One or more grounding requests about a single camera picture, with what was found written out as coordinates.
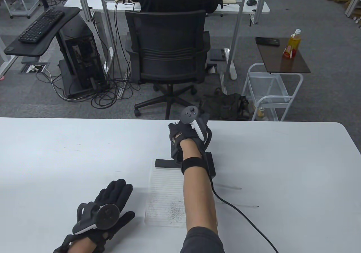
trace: white vr controller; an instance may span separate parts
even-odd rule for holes
[[[192,129],[196,130],[199,139],[205,142],[208,137],[206,124],[199,116],[200,111],[197,106],[187,106],[180,114],[180,121],[184,124],[190,124]]]

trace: backpack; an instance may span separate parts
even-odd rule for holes
[[[204,95],[199,108],[210,120],[249,120],[248,101],[238,93],[226,95],[217,88],[215,95]]]

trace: plastic bottle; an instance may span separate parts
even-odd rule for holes
[[[300,45],[300,42],[301,42],[300,33],[301,33],[301,30],[296,29],[294,34],[291,35],[291,38],[286,46],[286,49],[283,52],[283,55],[286,58],[294,58],[294,56],[296,55],[298,46]]]

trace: white table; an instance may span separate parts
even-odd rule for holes
[[[168,121],[1,118],[0,252],[49,253],[71,232],[81,202],[111,180],[134,191],[136,218],[112,252],[178,253],[185,228],[144,223],[150,170],[170,159]],[[280,253],[359,253],[361,156],[338,123],[210,121],[216,188]],[[236,211],[216,203],[226,252],[272,253]]]
[[[87,0],[88,6],[92,7],[92,9],[90,9],[91,12],[94,13],[94,18],[95,18],[95,22],[97,22],[97,28],[99,31],[99,36],[101,38],[101,40],[106,44],[103,45],[103,52],[104,54],[106,52],[110,52],[113,53],[113,49],[112,47],[109,47],[109,45],[112,45],[112,41],[111,41],[111,34],[110,31],[108,30],[112,30],[111,28],[105,28],[104,27],[104,23],[107,22],[106,16],[104,15],[104,8],[103,8],[103,4],[102,4],[102,0]],[[255,12],[253,10],[255,10],[257,8],[257,6],[260,5],[262,7],[262,13],[269,13],[270,9],[268,7],[268,5],[266,4],[266,2],[264,2],[264,0],[262,0],[262,2],[260,2],[259,4],[257,4],[256,6],[247,6],[247,4],[244,5],[243,8],[243,13],[244,14],[249,14],[249,15],[254,15]],[[70,7],[78,7],[78,8],[82,8],[80,0],[68,0],[65,4],[65,6],[70,6]],[[133,9],[133,6],[129,6],[129,5],[124,5],[124,4],[118,4],[117,6],[117,11],[125,11],[125,10],[129,10],[129,9]],[[114,11],[115,10],[115,3],[107,3],[107,10],[108,11]],[[139,11],[140,10],[140,5],[136,4],[134,6],[134,10]],[[239,17],[237,17],[237,22],[236,22],[236,26],[240,25],[240,12],[239,12],[239,5],[227,5],[224,6],[221,9],[221,6],[218,6],[216,13],[234,13],[234,14],[238,14]],[[232,48],[236,47],[236,38],[238,37],[238,27],[235,28],[235,31],[233,33],[233,39],[232,39],[232,45],[231,48],[225,48],[225,54],[226,54],[226,61],[228,63],[228,60],[230,61],[230,67],[229,67],[229,73],[230,73],[230,77],[232,80],[237,79],[237,73],[236,73],[236,69],[233,63],[233,58],[234,58],[234,54],[233,56],[230,57],[230,55],[232,55]],[[107,63],[109,64],[111,62],[111,58],[112,55],[109,55]],[[221,87],[222,90],[225,94],[227,94],[227,89],[223,83],[224,81],[224,76],[223,76],[223,72],[220,72],[220,80],[221,80]]]

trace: smartphone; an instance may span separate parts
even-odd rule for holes
[[[279,39],[256,37],[256,44],[279,46]]]

